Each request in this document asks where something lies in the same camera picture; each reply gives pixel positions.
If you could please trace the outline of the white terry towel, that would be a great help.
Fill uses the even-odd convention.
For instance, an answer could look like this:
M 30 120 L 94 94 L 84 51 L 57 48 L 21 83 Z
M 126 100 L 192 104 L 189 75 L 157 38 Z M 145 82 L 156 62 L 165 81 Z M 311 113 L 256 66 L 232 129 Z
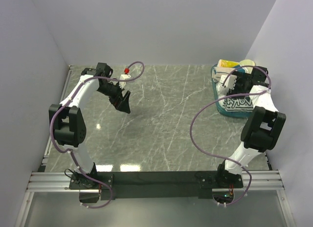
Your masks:
M 225 97 L 229 91 L 227 86 L 224 86 L 222 83 L 218 83 L 216 86 L 218 98 Z

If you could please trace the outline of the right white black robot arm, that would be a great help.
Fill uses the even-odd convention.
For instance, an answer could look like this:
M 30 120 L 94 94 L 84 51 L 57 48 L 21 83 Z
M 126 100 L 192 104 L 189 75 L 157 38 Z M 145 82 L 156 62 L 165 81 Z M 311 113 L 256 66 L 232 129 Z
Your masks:
M 215 175 L 216 184 L 228 188 L 238 185 L 242 170 L 255 157 L 275 147 L 287 117 L 273 103 L 266 68 L 252 67 L 250 73 L 234 68 L 228 75 L 221 76 L 218 92 L 224 99 L 248 97 L 253 106 L 241 132 L 240 145 L 218 166 Z

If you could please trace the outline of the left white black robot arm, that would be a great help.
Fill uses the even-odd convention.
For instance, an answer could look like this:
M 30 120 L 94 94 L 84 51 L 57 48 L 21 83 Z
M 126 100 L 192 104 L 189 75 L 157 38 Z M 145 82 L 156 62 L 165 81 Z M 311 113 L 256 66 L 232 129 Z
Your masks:
M 85 148 L 84 140 L 87 128 L 82 108 L 94 92 L 109 98 L 117 111 L 129 114 L 130 91 L 123 92 L 126 80 L 130 79 L 129 68 L 119 79 L 112 78 L 113 69 L 106 63 L 98 63 L 96 68 L 85 68 L 79 82 L 68 97 L 60 104 L 49 107 L 49 121 L 54 143 L 65 146 L 63 152 L 76 159 L 77 168 L 72 172 L 71 180 L 75 184 L 92 189 L 98 184 L 96 166 Z

